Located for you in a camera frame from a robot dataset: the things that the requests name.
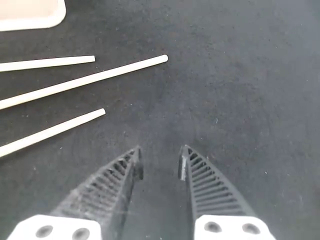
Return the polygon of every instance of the dark gray table surface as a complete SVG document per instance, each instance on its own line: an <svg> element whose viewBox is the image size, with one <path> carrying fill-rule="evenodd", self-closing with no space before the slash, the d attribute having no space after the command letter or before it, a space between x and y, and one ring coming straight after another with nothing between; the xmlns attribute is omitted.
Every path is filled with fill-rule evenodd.
<svg viewBox="0 0 320 240"><path fill-rule="evenodd" d="M168 54L165 64L0 111L0 145L99 108L106 116L0 159L0 239L140 145L123 239L187 238L178 153L191 145L278 240L320 239L320 3L77 0L50 29L0 33L0 62L95 63L0 73L0 99Z"/></svg>

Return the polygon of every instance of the white tray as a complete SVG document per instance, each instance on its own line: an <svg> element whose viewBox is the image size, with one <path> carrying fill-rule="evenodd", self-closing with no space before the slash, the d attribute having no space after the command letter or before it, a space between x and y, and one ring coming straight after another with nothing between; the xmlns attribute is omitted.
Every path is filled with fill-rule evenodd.
<svg viewBox="0 0 320 240"><path fill-rule="evenodd" d="M65 16L65 0L0 0L0 32L51 28Z"/></svg>

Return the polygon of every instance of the screw hole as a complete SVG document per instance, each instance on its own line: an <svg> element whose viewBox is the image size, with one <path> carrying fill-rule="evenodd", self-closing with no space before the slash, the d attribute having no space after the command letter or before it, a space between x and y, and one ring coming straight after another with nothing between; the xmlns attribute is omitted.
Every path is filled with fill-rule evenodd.
<svg viewBox="0 0 320 240"><path fill-rule="evenodd" d="M79 228L72 235L72 240L87 240L89 238L90 231L87 228Z"/></svg>
<svg viewBox="0 0 320 240"><path fill-rule="evenodd" d="M244 224L242 230L248 234L260 234L259 228L251 223Z"/></svg>
<svg viewBox="0 0 320 240"><path fill-rule="evenodd" d="M212 232L212 233L220 233L222 231L222 229L219 226L219 224L217 224L217 223L215 223L213 221L207 222L204 225L204 230Z"/></svg>
<svg viewBox="0 0 320 240"><path fill-rule="evenodd" d="M35 236L40 239L46 238L51 234L53 229L54 227L50 225L42 226L38 229L38 231L36 231Z"/></svg>

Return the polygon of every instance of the white rod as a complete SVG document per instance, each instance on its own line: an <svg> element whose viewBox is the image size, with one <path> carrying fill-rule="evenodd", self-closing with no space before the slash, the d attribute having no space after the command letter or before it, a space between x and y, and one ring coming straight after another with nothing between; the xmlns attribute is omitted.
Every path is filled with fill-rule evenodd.
<svg viewBox="0 0 320 240"><path fill-rule="evenodd" d="M7 62L0 63L0 72L92 63L95 60L95 56L71 56L30 61Z"/></svg>
<svg viewBox="0 0 320 240"><path fill-rule="evenodd" d="M49 86L36 91L31 91L18 96L10 97L0 101L0 110L9 108L18 104L23 104L32 100L40 99L52 94L57 94L63 91L74 89L83 85L95 83L104 79L109 79L122 74L130 73L157 64L162 64L168 61L167 55L157 56L144 61L138 61L129 65L120 66L111 70L98 72L89 76L84 76L75 80L63 82L57 85Z"/></svg>
<svg viewBox="0 0 320 240"><path fill-rule="evenodd" d="M0 157L11 154L15 151L18 151L18 150L23 149L25 147L28 147L30 145L36 144L42 140L45 140L45 139L48 139L48 138L53 137L55 135L58 135L62 132L65 132L69 129L75 128L79 125L85 124L85 123L87 123L93 119L96 119L102 115L105 115L105 114L106 114L106 111L103 108L101 108L99 110L89 112L89 113L84 114L82 116L78 116L78 117L71 119L69 121L65 121L63 123L52 126L52 127L45 129L43 131L37 132L35 134L32 134L32 135L27 136L25 138L22 138L20 140L17 140L12 143L9 143L7 145L4 145L4 146L0 147Z"/></svg>

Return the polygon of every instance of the white plastic rod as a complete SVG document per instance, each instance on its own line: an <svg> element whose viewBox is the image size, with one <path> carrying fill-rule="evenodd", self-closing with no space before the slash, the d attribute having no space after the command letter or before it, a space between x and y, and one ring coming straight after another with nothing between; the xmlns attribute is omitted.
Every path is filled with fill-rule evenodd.
<svg viewBox="0 0 320 240"><path fill-rule="evenodd" d="M30 61L7 62L0 63L0 72L92 63L95 60L95 56L71 56Z"/></svg>
<svg viewBox="0 0 320 240"><path fill-rule="evenodd" d="M135 62L129 65L120 66L111 70L98 72L89 76L84 76L75 80L63 82L57 85L49 86L36 91L31 91L18 96L10 97L0 101L0 110L9 108L15 105L23 104L32 100L40 99L52 94L57 94L63 91L74 89L83 85L95 83L104 79L109 79L122 74L130 73L157 64L162 64L168 61L167 55L157 56L147 60Z"/></svg>
<svg viewBox="0 0 320 240"><path fill-rule="evenodd" d="M78 117L71 119L69 121L65 121L63 123L52 126L52 127L45 129L43 131L37 132L35 134L32 134L32 135L27 136L25 138L22 138L20 140L17 140L12 143L9 143L7 145L4 145L4 146L0 147L0 157L11 154L15 151L18 151L18 150L23 149L25 147L28 147L30 145L36 144L38 142L41 142L42 140L45 140L45 139L48 139L48 138L53 137L55 135L58 135L58 134L65 132L69 129L73 129L79 125L85 124L85 123L87 123L93 119L96 119L102 115L105 115L105 114L106 114L106 111L103 108L101 108L99 110L87 113L82 116L78 116Z"/></svg>

